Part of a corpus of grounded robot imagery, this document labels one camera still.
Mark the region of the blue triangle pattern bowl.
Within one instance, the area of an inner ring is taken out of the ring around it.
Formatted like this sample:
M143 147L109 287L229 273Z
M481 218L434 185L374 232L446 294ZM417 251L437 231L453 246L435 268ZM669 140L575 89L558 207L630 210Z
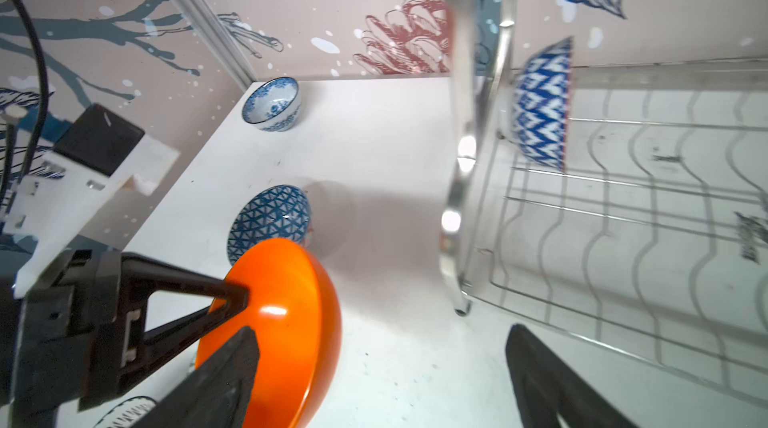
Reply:
M293 185L275 185L252 198L235 217L226 242L227 258L234 265L252 247L275 238L307 247L311 236L306 193Z

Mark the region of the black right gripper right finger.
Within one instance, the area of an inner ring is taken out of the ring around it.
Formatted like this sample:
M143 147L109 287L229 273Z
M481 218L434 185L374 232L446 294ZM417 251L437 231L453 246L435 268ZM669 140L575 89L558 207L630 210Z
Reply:
M635 425L525 325L511 327L505 356L524 427Z

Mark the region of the orange plastic bowl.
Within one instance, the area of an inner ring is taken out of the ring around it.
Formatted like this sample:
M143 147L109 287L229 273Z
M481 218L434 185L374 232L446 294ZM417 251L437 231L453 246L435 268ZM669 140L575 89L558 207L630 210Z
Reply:
M305 248L276 238L249 249L226 280L248 288L249 304L201 338L196 363L250 327L259 362L245 426L307 426L328 392L341 351L341 310L330 277Z

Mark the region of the stainless steel dish rack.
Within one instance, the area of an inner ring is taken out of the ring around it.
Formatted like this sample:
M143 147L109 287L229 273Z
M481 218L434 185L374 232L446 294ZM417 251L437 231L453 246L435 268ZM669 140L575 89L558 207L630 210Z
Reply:
M439 268L481 302L767 405L767 0L446 0L458 135ZM565 170L514 85L573 39Z

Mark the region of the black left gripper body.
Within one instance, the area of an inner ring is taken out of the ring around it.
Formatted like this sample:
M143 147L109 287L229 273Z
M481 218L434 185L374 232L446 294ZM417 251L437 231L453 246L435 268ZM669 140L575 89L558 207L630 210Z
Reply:
M60 253L23 297L13 348L12 416L55 416L120 396L120 253Z

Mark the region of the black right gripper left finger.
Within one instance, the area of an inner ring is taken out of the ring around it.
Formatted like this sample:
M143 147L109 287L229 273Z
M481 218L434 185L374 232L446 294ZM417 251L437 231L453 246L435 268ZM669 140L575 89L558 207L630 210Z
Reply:
M244 425L260 351L255 332L244 327L136 427L241 427Z

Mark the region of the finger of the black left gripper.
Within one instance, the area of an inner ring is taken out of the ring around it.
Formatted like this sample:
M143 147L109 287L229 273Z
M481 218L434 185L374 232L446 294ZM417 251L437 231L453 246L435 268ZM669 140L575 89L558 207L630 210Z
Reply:
M214 304L152 330L151 338L201 338L241 313L250 298L244 286L136 253L122 254L118 313L146 310L149 298L158 291L209 297Z
M146 332L137 359L122 368L118 395L124 395L152 376L177 355L240 313L240 307L223 303L204 308Z

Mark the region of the red patterned bowl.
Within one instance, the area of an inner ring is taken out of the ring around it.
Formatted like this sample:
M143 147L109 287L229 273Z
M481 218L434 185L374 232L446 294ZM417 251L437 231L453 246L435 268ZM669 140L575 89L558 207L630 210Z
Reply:
M511 129L531 162L565 170L572 81L573 39L566 37L532 55L514 85Z

